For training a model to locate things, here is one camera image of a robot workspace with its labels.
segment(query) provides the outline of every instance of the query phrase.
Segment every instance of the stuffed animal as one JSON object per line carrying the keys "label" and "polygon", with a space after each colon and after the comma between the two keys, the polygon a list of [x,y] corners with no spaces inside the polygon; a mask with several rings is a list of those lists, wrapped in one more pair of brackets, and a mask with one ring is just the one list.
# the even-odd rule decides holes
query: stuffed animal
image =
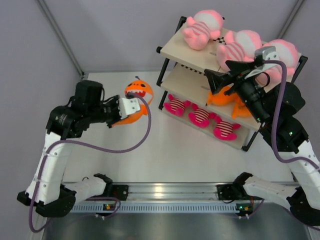
{"label": "stuffed animal", "polygon": [[185,109],[191,105],[188,100],[181,100],[173,95],[169,94],[168,98],[170,102],[163,104],[164,108],[171,114],[181,117],[185,113]]}
{"label": "stuffed animal", "polygon": [[232,116],[232,119],[236,119],[237,117],[249,118],[252,116],[251,112],[248,110],[248,108],[242,102],[239,96],[237,96],[235,99],[235,104],[233,106],[233,111],[231,116]]}
{"label": "stuffed animal", "polygon": [[234,130],[237,130],[241,127],[240,124],[230,123],[228,121],[222,120],[220,116],[216,116],[214,120],[217,123],[217,126],[213,130],[213,135],[223,141],[234,141],[237,139],[237,134],[234,133]]}
{"label": "stuffed animal", "polygon": [[227,60],[252,62],[255,51],[262,47],[262,41],[257,32],[241,30],[236,33],[228,31],[224,36],[226,45],[219,44],[216,49],[216,59],[224,71],[229,71]]}
{"label": "stuffed animal", "polygon": [[[129,94],[129,93],[135,93],[138,94],[140,97],[142,97],[148,105],[152,102],[154,99],[154,91],[152,90],[151,86],[141,80],[138,76],[135,76],[137,79],[136,81],[131,82],[124,90],[124,94]],[[124,125],[124,124],[132,124],[136,121],[138,121],[143,115],[148,115],[148,111],[144,103],[139,99],[139,104],[140,104],[140,111],[129,115],[127,118],[118,121],[117,123],[113,124],[112,127],[117,126],[117,125]]]}
{"label": "stuffed animal", "polygon": [[202,50],[209,39],[216,40],[220,36],[224,19],[215,10],[202,10],[194,17],[189,16],[186,25],[182,31],[184,40],[190,48]]}
{"label": "stuffed animal", "polygon": [[189,113],[190,122],[199,128],[206,128],[210,124],[209,119],[214,119],[216,114],[214,112],[208,112],[203,108],[199,108],[198,105],[192,104],[192,109],[194,112]]}
{"label": "stuffed animal", "polygon": [[224,86],[220,92],[213,95],[211,91],[208,94],[208,98],[206,101],[207,105],[214,104],[218,106],[224,106],[229,103],[232,103],[236,100],[237,95],[235,93],[232,93],[231,95],[225,95],[225,91],[228,91],[230,89],[229,86]]}
{"label": "stuffed animal", "polygon": [[[295,74],[299,61],[299,53],[295,45],[283,39],[276,39],[263,46],[275,46],[275,51],[279,54],[279,60],[286,65],[287,77],[292,77]],[[270,83],[278,84],[281,82],[282,68],[280,65],[276,65],[265,72],[270,76]],[[256,79],[263,86],[267,84],[267,76],[265,74],[260,74]]]}

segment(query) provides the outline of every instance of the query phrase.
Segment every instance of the shelf board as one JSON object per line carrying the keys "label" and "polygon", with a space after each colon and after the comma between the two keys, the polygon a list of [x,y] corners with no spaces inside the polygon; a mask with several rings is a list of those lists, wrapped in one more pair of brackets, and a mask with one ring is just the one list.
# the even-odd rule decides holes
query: shelf board
{"label": "shelf board", "polygon": [[[191,49],[186,41],[182,31],[186,28],[186,24],[183,24],[182,27],[173,35],[173,37],[167,42],[167,44],[161,49],[160,55],[173,60],[175,62],[181,63],[185,66],[188,66],[194,70],[197,70],[201,73],[205,69],[210,69],[214,71],[224,72],[217,61],[216,52],[219,41],[209,40],[206,47],[202,50]],[[229,30],[223,28],[221,30],[220,38],[224,37]],[[291,82],[292,77],[287,78],[287,82]],[[269,84],[264,88],[266,92],[270,91],[276,86],[276,84]]]}
{"label": "shelf board", "polygon": [[192,124],[190,122],[188,114],[193,112],[191,107],[187,107],[185,109],[183,116],[173,115],[170,112],[168,112],[165,108],[163,108],[162,111],[165,114],[167,114],[167,115],[169,115],[169,116],[171,116],[171,117],[183,122],[184,124],[187,124],[187,125],[195,128],[195,129],[207,134],[208,136],[213,137],[214,139],[216,139],[216,140],[218,140],[220,142],[226,143],[227,145],[229,145],[229,146],[231,146],[231,147],[233,147],[235,149],[241,149],[242,148],[242,146],[245,144],[245,141],[246,141],[247,136],[249,134],[249,129],[244,127],[244,126],[241,126],[237,130],[234,130],[234,133],[237,134],[236,140],[234,140],[234,141],[222,141],[222,140],[216,138],[214,136],[214,134],[213,134],[213,131],[214,131],[215,127],[217,126],[217,124],[216,124],[216,122],[214,120],[211,120],[210,121],[210,125],[208,127],[206,127],[206,128],[197,127],[197,126],[195,126],[194,124]]}
{"label": "shelf board", "polygon": [[216,106],[213,104],[206,106],[210,87],[206,76],[197,70],[177,64],[168,77],[162,82],[161,87],[169,93],[187,99],[241,126],[254,131],[257,131],[260,127],[260,124],[256,122],[252,116],[237,117],[233,120],[231,115],[234,103],[225,106]]}

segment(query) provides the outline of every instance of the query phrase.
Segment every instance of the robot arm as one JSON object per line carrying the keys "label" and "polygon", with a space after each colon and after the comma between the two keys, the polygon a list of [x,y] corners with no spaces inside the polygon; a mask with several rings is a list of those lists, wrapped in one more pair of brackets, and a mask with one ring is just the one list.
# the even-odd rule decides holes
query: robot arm
{"label": "robot arm", "polygon": [[111,194],[112,180],[102,174],[95,174],[74,184],[61,184],[73,147],[73,144],[68,144],[67,139],[80,138],[90,124],[106,123],[111,127],[140,111],[137,98],[127,99],[115,95],[101,100],[103,91],[102,84],[98,82],[81,81],[69,104],[58,106],[50,113],[36,173],[26,191],[17,196],[18,201],[27,206],[34,200],[36,212],[43,217],[64,217],[74,204],[92,196]]}
{"label": "robot arm", "polygon": [[299,89],[286,82],[285,67],[282,68],[281,84],[269,92],[265,92],[255,80],[256,75],[272,68],[274,63],[283,64],[277,61],[277,56],[275,47],[263,47],[255,52],[253,62],[226,61],[230,68],[227,73],[204,71],[212,94],[233,84],[224,94],[239,95],[252,116],[261,123],[259,132],[272,147],[276,158],[288,165],[300,184],[300,187],[284,186],[244,172],[235,179],[232,189],[239,199],[247,196],[263,198],[290,210],[304,224],[320,226],[320,163],[308,134],[293,117],[305,101]]}

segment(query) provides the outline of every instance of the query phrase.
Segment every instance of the pink plush toy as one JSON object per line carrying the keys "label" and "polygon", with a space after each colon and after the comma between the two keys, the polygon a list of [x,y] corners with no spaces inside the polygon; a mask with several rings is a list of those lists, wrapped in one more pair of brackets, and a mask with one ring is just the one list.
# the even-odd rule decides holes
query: pink plush toy
{"label": "pink plush toy", "polygon": [[163,104],[164,108],[171,114],[181,117],[185,109],[191,105],[190,101],[183,101],[177,97],[172,96],[171,94],[168,95],[170,102],[165,102]]}
{"label": "pink plush toy", "polygon": [[234,130],[241,127],[240,124],[232,124],[228,121],[224,121],[218,115],[214,118],[217,123],[217,126],[213,130],[213,135],[223,141],[234,141],[237,139],[237,134],[234,133]]}
{"label": "pink plush toy", "polygon": [[[275,50],[279,54],[279,60],[286,65],[287,77],[291,77],[295,74],[299,61],[299,53],[295,45],[282,39],[276,39],[263,46],[275,46]],[[281,82],[282,68],[280,65],[276,65],[265,72],[270,76],[270,83],[278,84]],[[267,76],[265,74],[260,74],[256,79],[262,85],[267,83]]]}
{"label": "pink plush toy", "polygon": [[210,124],[209,119],[214,119],[217,114],[208,112],[203,108],[199,108],[196,104],[192,104],[194,112],[189,113],[190,121],[199,128],[206,128]]}
{"label": "pink plush toy", "polygon": [[255,51],[262,47],[262,41],[257,32],[241,30],[236,33],[228,31],[224,36],[226,45],[220,44],[216,50],[216,58],[225,71],[229,71],[227,60],[252,62]]}
{"label": "pink plush toy", "polygon": [[199,11],[194,17],[186,19],[187,28],[182,33],[190,48],[202,50],[209,39],[216,40],[224,25],[223,17],[215,10]]}

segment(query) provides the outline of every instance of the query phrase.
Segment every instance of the gray wall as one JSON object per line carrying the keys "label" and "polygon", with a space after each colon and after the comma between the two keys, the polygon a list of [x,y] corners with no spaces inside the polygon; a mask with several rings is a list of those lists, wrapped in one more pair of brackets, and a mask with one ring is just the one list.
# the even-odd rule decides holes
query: gray wall
{"label": "gray wall", "polygon": [[296,45],[299,52],[308,57],[308,61],[296,80],[306,101],[305,107],[297,113],[308,132],[313,150],[320,156],[320,1],[307,0],[292,22],[284,39]]}
{"label": "gray wall", "polygon": [[0,4],[0,238],[26,239],[30,184],[50,111],[65,104],[79,76],[36,1]]}
{"label": "gray wall", "polygon": [[234,31],[270,41],[295,0],[46,0],[85,71],[158,70],[180,16],[215,9]]}

